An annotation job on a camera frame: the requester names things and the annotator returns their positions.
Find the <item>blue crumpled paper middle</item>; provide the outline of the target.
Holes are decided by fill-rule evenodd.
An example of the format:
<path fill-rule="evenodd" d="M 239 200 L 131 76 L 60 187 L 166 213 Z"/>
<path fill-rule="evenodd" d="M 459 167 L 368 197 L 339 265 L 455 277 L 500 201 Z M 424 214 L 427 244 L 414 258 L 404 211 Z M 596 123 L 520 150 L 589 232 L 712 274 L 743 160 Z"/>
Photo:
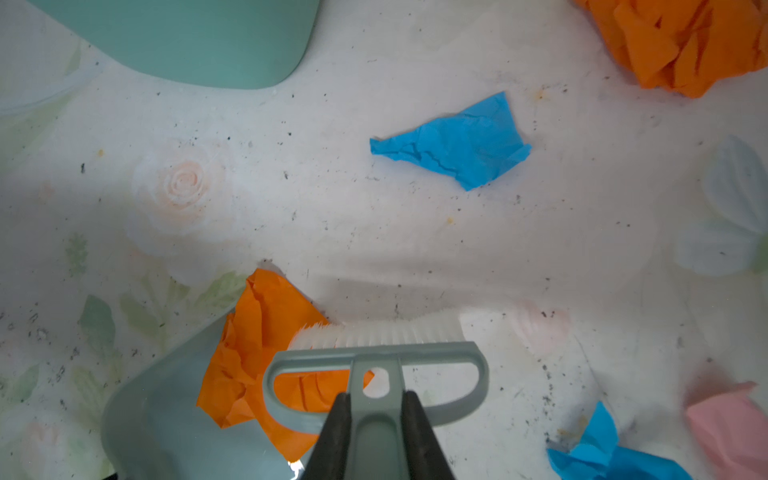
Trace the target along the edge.
<path fill-rule="evenodd" d="M 449 176 L 466 191 L 494 181 L 532 151 L 503 92 L 400 135 L 370 139 L 369 145 L 374 155 Z"/>

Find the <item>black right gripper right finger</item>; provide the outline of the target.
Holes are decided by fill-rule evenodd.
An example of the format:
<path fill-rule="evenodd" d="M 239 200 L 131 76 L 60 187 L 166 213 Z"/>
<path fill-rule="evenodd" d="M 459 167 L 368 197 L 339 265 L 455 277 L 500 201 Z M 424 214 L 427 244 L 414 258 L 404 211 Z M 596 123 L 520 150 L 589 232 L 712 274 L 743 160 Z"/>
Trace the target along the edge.
<path fill-rule="evenodd" d="M 401 427 L 411 480 L 455 480 L 418 395 L 406 391 Z"/>

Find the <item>small blue paper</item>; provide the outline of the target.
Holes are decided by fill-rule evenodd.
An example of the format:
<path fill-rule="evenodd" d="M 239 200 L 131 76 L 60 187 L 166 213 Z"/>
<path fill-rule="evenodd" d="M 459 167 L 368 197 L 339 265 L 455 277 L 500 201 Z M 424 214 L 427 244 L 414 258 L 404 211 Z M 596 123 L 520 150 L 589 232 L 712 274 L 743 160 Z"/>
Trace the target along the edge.
<path fill-rule="evenodd" d="M 549 464 L 564 480 L 692 480 L 677 462 L 621 447 L 618 430 L 598 402 L 578 444 L 569 452 L 548 449 Z"/>

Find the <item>large orange crumpled paper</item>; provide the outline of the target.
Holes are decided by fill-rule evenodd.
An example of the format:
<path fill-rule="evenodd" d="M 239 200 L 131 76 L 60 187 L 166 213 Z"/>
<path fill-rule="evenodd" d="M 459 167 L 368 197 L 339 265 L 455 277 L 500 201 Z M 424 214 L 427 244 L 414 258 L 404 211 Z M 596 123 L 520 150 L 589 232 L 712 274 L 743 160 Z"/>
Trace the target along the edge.
<path fill-rule="evenodd" d="M 767 67 L 767 3 L 583 0 L 617 64 L 640 87 L 702 97 L 716 82 Z"/>

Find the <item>pink crumpled paper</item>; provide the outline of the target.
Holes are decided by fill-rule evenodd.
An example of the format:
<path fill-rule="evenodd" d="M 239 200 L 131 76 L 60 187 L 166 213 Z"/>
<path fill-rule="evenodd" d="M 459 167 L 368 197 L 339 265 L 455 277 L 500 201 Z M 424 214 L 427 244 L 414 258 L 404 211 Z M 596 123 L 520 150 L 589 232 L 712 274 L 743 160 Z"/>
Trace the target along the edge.
<path fill-rule="evenodd" d="M 736 385 L 689 405 L 693 437 L 718 479 L 767 478 L 767 414 L 752 400 L 756 384 Z"/>

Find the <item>grey-green plastic dustpan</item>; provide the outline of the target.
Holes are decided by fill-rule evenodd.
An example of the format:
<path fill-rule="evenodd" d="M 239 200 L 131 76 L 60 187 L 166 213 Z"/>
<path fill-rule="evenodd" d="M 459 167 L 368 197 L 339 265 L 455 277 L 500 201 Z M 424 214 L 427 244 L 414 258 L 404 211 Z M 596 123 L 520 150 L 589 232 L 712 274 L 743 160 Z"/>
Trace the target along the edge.
<path fill-rule="evenodd" d="M 102 446 L 117 479 L 296 479 L 249 421 L 220 428 L 197 405 L 224 319 L 201 329 L 121 385 L 102 415 Z"/>

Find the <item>green plastic trash bin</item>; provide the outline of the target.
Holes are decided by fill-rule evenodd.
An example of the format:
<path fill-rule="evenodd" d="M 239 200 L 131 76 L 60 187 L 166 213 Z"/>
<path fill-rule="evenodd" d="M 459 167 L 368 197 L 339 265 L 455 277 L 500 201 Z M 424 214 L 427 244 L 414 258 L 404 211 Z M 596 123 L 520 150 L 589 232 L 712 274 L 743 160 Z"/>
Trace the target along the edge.
<path fill-rule="evenodd" d="M 256 90 L 285 80 L 307 49 L 319 1 L 38 1 L 120 64 L 175 82 Z"/>

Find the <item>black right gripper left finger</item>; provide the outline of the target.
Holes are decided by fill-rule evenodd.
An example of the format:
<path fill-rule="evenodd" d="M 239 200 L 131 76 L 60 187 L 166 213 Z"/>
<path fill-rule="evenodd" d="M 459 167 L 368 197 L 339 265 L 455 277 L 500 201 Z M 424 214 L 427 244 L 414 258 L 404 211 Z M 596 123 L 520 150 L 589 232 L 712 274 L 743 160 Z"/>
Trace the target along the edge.
<path fill-rule="evenodd" d="M 336 396 L 301 480 L 345 478 L 351 428 L 351 395 L 342 392 Z"/>

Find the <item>grey-green hand brush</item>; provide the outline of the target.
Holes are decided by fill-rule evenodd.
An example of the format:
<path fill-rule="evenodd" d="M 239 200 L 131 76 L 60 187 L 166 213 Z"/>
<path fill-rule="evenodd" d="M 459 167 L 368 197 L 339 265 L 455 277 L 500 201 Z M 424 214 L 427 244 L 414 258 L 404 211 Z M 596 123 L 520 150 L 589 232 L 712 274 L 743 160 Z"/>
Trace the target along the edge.
<path fill-rule="evenodd" d="M 464 396 L 422 404 L 434 429 L 462 420 L 484 402 L 489 367 L 477 344 L 466 339 L 459 318 L 447 311 L 411 320 L 364 320 L 300 330 L 266 368 L 263 397 L 270 416 L 296 432 L 319 437 L 327 413 L 300 411 L 279 399 L 276 381 L 287 374 L 346 371 L 352 428 L 344 479 L 410 479 L 401 427 L 404 368 L 467 364 L 478 374 Z"/>

